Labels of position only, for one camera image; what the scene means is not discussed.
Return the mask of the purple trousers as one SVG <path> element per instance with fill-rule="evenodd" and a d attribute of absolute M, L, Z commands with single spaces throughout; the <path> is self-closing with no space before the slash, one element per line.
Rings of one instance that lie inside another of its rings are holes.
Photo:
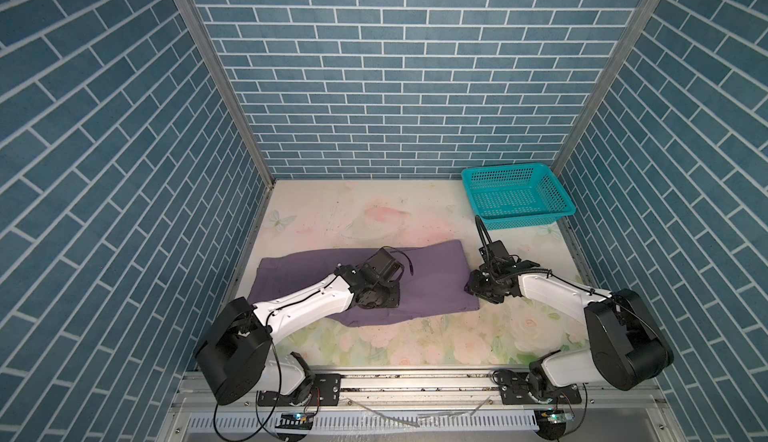
<path fill-rule="evenodd" d="M 357 266 L 374 253 L 373 248 L 338 248 L 264 258 L 257 268 L 247 300 L 254 304 L 289 295 L 321 281 L 339 263 Z M 405 248 L 396 258 L 407 269 L 414 269 L 407 271 L 400 281 L 398 307 L 355 307 L 331 318 L 347 327 L 366 327 L 479 309 L 478 298 L 464 290 L 470 268 L 460 241 Z"/>

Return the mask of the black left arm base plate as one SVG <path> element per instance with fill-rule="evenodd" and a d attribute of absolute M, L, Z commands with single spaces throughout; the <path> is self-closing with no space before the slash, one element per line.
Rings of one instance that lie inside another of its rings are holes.
<path fill-rule="evenodd" d="M 303 381 L 288 395 L 277 392 L 258 392 L 259 407 L 316 407 L 337 406 L 342 376 L 339 373 L 319 373 Z"/>

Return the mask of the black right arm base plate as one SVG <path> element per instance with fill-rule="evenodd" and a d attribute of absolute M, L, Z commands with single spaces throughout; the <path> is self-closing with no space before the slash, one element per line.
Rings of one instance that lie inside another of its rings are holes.
<path fill-rule="evenodd" d="M 497 386 L 503 405 L 577 405 L 582 402 L 577 385 L 557 388 L 529 372 L 497 369 L 491 373 L 491 381 Z"/>

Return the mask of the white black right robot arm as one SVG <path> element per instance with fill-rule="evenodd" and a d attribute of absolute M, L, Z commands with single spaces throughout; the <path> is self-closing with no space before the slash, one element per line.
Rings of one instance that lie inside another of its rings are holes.
<path fill-rule="evenodd" d="M 588 348 L 554 351 L 529 364 L 525 384 L 532 398 L 545 402 L 567 388 L 595 382 L 628 391 L 673 363 L 672 347 L 637 292 L 605 293 L 567 281 L 509 253 L 502 241 L 491 238 L 481 217 L 474 221 L 483 263 L 470 274 L 468 294 L 492 304 L 510 297 L 538 301 L 586 328 Z"/>

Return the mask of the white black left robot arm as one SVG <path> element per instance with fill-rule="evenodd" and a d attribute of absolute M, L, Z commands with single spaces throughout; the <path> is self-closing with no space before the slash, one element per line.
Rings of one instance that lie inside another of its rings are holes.
<path fill-rule="evenodd" d="M 229 405 L 252 390 L 305 399 L 313 373 L 297 355 L 279 357 L 277 344 L 351 308 L 396 308 L 400 280 L 412 272 L 384 251 L 358 266 L 339 265 L 288 296 L 255 304 L 243 297 L 228 302 L 194 351 L 216 403 Z"/>

